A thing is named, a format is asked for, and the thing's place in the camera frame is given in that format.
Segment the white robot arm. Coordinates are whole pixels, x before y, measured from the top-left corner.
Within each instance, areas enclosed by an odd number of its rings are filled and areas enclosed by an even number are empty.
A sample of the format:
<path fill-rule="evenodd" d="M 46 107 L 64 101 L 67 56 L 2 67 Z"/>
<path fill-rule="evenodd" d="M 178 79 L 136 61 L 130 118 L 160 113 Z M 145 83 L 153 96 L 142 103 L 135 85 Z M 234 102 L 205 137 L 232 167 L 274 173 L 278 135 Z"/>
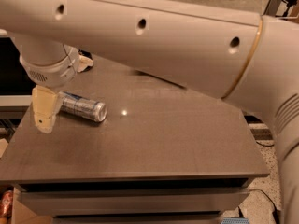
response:
<path fill-rule="evenodd" d="M 171 0 L 0 0 L 0 28 L 35 83 L 50 132 L 81 50 L 234 105 L 274 140 L 282 224 L 299 224 L 299 59 L 295 23 Z"/>

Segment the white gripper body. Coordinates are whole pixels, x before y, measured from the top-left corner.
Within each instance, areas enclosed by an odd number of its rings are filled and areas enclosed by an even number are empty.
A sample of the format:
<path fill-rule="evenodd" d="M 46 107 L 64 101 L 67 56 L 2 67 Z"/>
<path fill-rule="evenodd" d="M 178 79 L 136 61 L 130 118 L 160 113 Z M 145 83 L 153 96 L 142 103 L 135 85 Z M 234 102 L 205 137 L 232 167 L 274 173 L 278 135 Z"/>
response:
<path fill-rule="evenodd" d="M 28 77 L 35 84 L 48 88 L 58 88 L 74 78 L 79 66 L 79 54 L 76 48 L 63 45 L 62 55 L 62 58 L 53 62 L 44 60 L 45 64 L 38 64 L 21 55 L 20 62 Z"/>

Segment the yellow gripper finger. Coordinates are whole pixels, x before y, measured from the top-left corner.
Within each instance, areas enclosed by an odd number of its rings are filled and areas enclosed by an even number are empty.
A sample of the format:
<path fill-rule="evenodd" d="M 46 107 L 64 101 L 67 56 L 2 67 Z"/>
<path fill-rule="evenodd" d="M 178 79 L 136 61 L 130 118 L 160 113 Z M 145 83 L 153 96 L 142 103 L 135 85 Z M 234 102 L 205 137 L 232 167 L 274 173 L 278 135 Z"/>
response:
<path fill-rule="evenodd" d="M 55 90 L 36 85 L 32 90 L 35 125 L 42 133 L 51 133 L 56 116 L 63 103 L 62 95 Z"/>
<path fill-rule="evenodd" d="M 87 72 L 93 68 L 93 60 L 86 56 L 79 56 L 78 73 Z"/>

